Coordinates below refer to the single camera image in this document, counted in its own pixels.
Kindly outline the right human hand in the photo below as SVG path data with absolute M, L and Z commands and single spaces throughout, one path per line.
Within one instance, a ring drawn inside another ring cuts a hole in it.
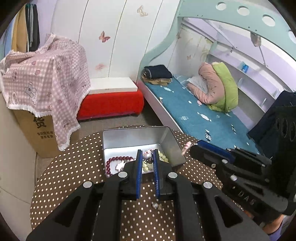
M 265 233 L 267 233 L 271 241 L 277 241 L 290 225 L 294 216 L 295 214 L 291 216 L 281 215 L 272 223 L 266 224 L 262 229 Z

